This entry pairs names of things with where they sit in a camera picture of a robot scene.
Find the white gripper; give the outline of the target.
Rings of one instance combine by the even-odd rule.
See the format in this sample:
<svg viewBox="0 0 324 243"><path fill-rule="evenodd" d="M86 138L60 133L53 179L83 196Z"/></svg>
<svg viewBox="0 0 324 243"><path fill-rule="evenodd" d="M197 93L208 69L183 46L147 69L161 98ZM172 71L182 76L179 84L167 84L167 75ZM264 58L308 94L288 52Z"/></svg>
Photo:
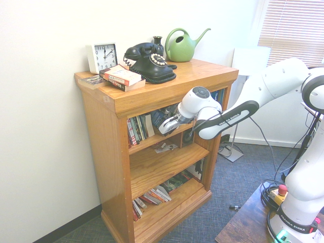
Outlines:
<svg viewBox="0 0 324 243"><path fill-rule="evenodd" d="M180 126L180 120L177 116L172 116L166 119L159 127L159 132L166 136L167 134L171 133L174 129Z"/></svg>

